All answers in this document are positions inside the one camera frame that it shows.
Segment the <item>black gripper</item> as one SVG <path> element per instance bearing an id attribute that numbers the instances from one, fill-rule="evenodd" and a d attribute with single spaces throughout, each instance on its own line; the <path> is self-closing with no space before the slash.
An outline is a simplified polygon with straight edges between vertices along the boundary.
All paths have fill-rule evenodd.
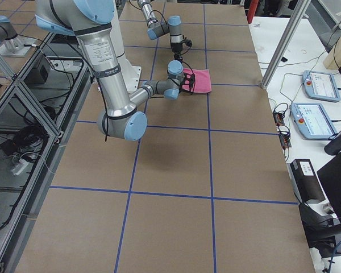
<path id="1" fill-rule="evenodd" d="M 183 45 L 186 45 L 188 49 L 183 51 Z M 171 50 L 173 52 L 174 60 L 183 63 L 183 55 L 186 54 L 192 47 L 192 41 L 190 39 L 183 39 L 180 42 L 171 42 L 170 43 Z"/>
<path id="2" fill-rule="evenodd" d="M 193 94 L 195 83 L 196 83 L 195 74 L 184 72 L 184 78 L 181 83 L 180 91 Z"/>

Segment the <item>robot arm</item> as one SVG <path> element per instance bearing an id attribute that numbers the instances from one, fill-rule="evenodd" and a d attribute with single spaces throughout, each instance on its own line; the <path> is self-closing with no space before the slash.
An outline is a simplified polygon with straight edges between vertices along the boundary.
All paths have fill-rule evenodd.
<path id="1" fill-rule="evenodd" d="M 138 7 L 141 9 L 144 19 L 147 23 L 147 34 L 150 40 L 158 39 L 169 34 L 170 48 L 173 57 L 179 62 L 183 62 L 183 55 L 191 49 L 193 43 L 182 33 L 181 18 L 179 15 L 172 15 L 168 20 L 159 21 L 156 17 L 157 11 L 153 9 L 151 1 L 137 1 Z"/>
<path id="2" fill-rule="evenodd" d="M 155 94 L 176 100 L 182 91 L 185 73 L 180 59 L 168 64 L 166 80 L 147 81 L 134 92 L 127 91 L 111 40 L 117 17 L 114 1 L 37 1 L 35 17 L 37 25 L 48 32 L 76 37 L 101 90 L 105 109 L 97 124 L 107 137 L 140 139 L 147 117 L 138 106 Z"/>

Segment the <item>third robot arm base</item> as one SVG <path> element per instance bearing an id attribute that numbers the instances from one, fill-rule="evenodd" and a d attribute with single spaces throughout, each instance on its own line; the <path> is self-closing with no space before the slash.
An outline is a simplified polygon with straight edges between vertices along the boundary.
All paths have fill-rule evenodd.
<path id="1" fill-rule="evenodd" d="M 29 48 L 24 46 L 8 17 L 0 15 L 0 54 L 5 57 L 24 57 Z"/>

